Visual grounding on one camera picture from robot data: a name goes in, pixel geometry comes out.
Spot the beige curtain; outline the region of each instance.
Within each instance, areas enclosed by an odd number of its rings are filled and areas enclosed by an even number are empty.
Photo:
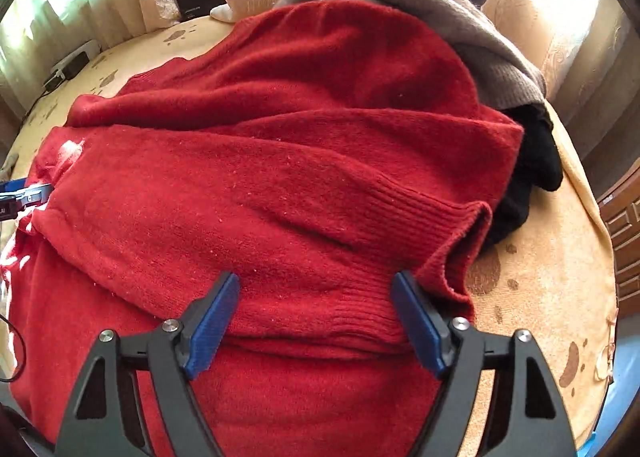
[[[0,22],[0,120],[14,123],[14,137],[51,67],[74,49],[95,39],[106,50],[177,22],[174,0],[142,1],[14,0]]]
[[[600,0],[554,106],[600,198],[640,158],[640,39],[617,0]]]

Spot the bed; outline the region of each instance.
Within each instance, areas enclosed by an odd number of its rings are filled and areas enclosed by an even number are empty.
[[[111,97],[130,76],[177,56],[200,55],[231,30],[232,24],[201,17],[102,52],[36,104],[11,150],[19,155],[12,179],[27,175],[40,143],[52,127],[65,123],[78,95]],[[562,186],[555,193],[534,189],[527,223],[476,260],[466,284],[479,329],[507,335],[521,327],[532,330],[580,447],[593,431],[612,372],[613,254],[578,155],[551,105],[548,110],[564,169]],[[2,225],[3,245],[11,234],[10,224]],[[491,386],[492,376],[483,375],[462,456],[475,455],[478,448]]]

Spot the wooden door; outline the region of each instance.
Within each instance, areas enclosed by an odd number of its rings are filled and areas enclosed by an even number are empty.
[[[620,316],[640,312],[640,160],[598,206],[613,244]]]

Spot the blue gripper pad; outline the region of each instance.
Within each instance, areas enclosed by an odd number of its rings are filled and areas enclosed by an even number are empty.
[[[24,177],[23,179],[14,179],[12,181],[7,181],[0,184],[0,192],[16,192],[17,190],[22,190],[26,182],[26,177]]]
[[[456,355],[449,327],[410,272],[396,273],[391,301],[420,364],[434,376],[442,377]]]
[[[239,296],[238,277],[232,273],[228,274],[218,295],[191,336],[189,358],[183,366],[190,380],[195,379],[198,374],[210,367],[226,327],[236,312]]]

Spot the black cable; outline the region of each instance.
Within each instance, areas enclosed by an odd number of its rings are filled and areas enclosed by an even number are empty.
[[[18,363],[18,368],[15,370],[15,373],[11,377],[0,377],[0,383],[13,383],[16,379],[18,379],[22,373],[24,372],[24,367],[27,364],[27,345],[24,343],[24,338],[20,334],[20,331],[15,328],[14,324],[12,324],[8,318],[4,317],[4,315],[0,314],[0,320],[5,322],[9,329],[18,337],[20,340],[20,345],[22,345],[22,361]]]
[[[36,100],[33,102],[33,104],[31,105],[31,107],[29,108],[29,110],[28,110],[28,111],[26,112],[26,114],[22,117],[22,121],[20,122],[20,128],[22,128],[22,126],[24,125],[24,123],[27,121],[27,118],[31,115],[31,111],[33,111],[33,108],[36,106],[36,103],[38,103],[38,102],[40,101],[40,99],[44,98],[47,94],[49,94],[49,91],[47,91],[46,89],[44,89],[44,91],[42,92],[42,94],[36,98]]]

